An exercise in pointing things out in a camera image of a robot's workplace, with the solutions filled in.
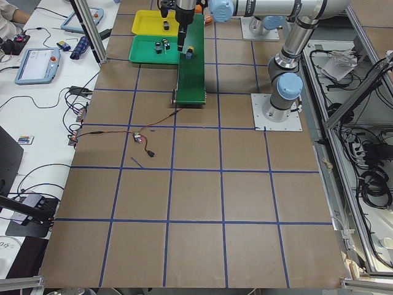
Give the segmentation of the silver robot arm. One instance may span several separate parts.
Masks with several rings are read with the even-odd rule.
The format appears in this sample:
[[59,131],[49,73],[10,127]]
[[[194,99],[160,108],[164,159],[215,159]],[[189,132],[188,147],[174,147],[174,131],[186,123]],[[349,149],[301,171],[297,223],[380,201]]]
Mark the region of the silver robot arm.
[[268,64],[272,94],[262,106],[262,113],[271,122],[285,122],[293,103],[300,97],[303,81],[298,76],[300,56],[317,28],[318,19],[299,16],[295,19],[282,49]]
[[349,1],[208,1],[209,11],[217,23],[234,16],[284,16],[295,22],[282,49],[285,56],[301,54],[319,20],[344,11]]

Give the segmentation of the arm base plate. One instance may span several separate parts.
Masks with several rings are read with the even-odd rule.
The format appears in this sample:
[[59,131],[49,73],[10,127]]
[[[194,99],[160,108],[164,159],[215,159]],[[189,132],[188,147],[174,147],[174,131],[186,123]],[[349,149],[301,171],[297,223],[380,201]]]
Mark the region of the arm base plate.
[[270,104],[268,93],[252,93],[251,105],[254,129],[257,131],[302,132],[297,104],[293,101],[290,109],[281,111]]
[[256,17],[241,17],[240,21],[244,40],[278,42],[280,39],[278,29],[266,29],[261,19]]

